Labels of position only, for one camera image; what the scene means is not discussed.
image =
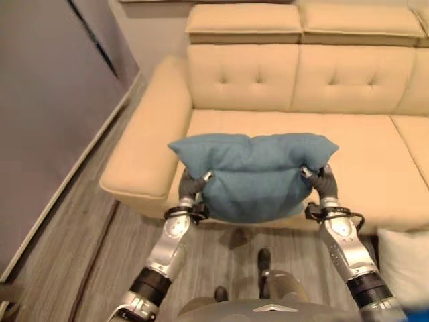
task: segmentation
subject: wooden floor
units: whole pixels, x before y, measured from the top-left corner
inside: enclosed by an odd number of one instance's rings
[[[25,289],[18,321],[104,322],[142,269],[162,222],[141,217],[98,186],[142,90],[88,157],[14,271],[14,283]],[[187,301],[211,296],[218,285],[232,299],[255,298],[261,247],[271,249],[274,268],[291,272],[315,303],[356,309],[313,233],[207,224],[198,228],[157,321],[173,321]]]

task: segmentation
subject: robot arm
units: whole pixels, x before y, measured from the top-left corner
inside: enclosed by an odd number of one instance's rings
[[[198,221],[205,218],[204,209],[196,204],[196,195],[210,180],[207,172],[193,180],[184,171],[179,185],[180,201],[166,212],[162,235],[146,260],[146,265],[134,280],[108,321],[154,321],[168,289],[186,257],[186,244]]]
[[[352,214],[341,207],[335,177],[330,166],[315,174],[302,167],[302,175],[318,191],[320,205],[310,203],[306,217],[320,223],[319,234],[329,250],[331,260],[349,288],[364,321],[378,321],[384,311],[396,311],[396,321],[406,321],[377,266],[357,236]]]

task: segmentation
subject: white pillow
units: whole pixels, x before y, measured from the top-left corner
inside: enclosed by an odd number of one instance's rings
[[[429,303],[429,231],[400,233],[379,229],[380,271],[405,306]]]

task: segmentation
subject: wall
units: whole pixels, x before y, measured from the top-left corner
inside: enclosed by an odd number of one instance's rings
[[[0,1],[0,30],[3,281],[128,88],[66,1]]]
[[[426,4],[428,0],[326,0],[337,3],[376,3],[380,5]],[[118,3],[109,0],[131,51],[146,79],[163,57],[186,55],[188,38],[184,32],[192,4]]]
[[[119,80],[128,88],[137,75],[138,67],[107,0],[72,1],[109,56]]]

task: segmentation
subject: teal cushion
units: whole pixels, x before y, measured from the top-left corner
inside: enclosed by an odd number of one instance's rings
[[[300,167],[318,170],[339,148],[311,133],[255,138],[204,134],[168,146],[192,178],[213,171],[202,198],[212,218],[231,223],[261,223],[299,213],[311,192]]]

